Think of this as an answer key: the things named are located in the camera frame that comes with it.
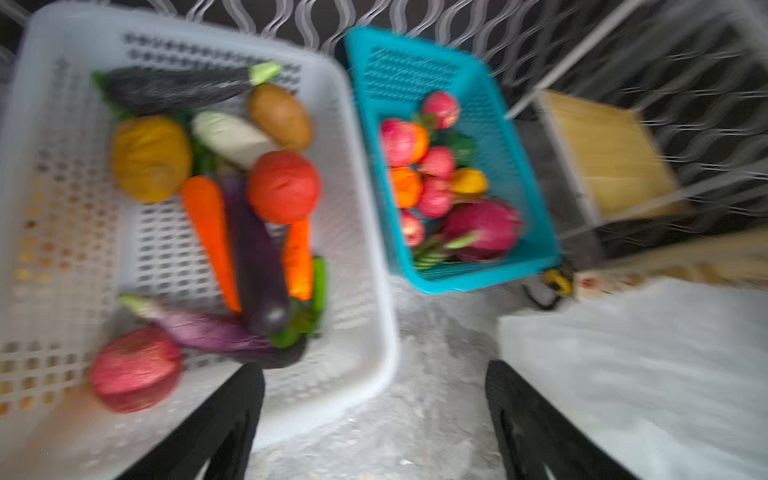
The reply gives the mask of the dark purple eggplant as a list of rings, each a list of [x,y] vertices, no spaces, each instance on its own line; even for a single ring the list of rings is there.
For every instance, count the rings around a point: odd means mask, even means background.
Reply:
[[[225,205],[237,294],[249,331],[270,336],[291,320],[290,300],[281,258],[264,223],[252,210],[246,179],[218,178]]]

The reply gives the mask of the red tomato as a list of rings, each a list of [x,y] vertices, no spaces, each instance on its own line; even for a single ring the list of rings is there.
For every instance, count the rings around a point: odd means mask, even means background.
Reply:
[[[275,151],[261,156],[252,167],[247,199],[263,221],[286,225],[312,214],[321,189],[320,177],[308,159],[291,151]]]

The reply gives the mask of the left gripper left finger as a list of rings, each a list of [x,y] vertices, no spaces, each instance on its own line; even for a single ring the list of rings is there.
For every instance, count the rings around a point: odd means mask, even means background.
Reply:
[[[242,479],[261,415],[263,371],[240,367],[121,479]]]

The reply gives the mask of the light purple long eggplant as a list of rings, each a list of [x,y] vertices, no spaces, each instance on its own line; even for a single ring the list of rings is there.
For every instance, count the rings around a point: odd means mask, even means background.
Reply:
[[[251,334],[230,317],[169,306],[131,294],[121,294],[119,301],[139,319],[160,327],[185,347],[221,354],[273,350],[267,337]]]

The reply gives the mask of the white plastic grocery bag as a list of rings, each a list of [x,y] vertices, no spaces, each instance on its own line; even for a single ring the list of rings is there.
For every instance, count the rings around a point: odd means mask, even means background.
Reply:
[[[643,479],[767,475],[767,295],[659,280],[499,321],[501,358]]]

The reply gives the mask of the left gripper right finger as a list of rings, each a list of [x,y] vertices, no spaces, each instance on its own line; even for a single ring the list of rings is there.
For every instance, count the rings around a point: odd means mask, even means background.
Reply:
[[[509,364],[491,360],[485,395],[508,479],[633,479]]]

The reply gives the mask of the cream canvas tote bag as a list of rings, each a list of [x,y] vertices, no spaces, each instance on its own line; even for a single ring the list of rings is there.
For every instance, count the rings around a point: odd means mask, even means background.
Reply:
[[[664,278],[765,290],[767,230],[695,239],[607,261],[575,274],[574,297],[596,300]]]

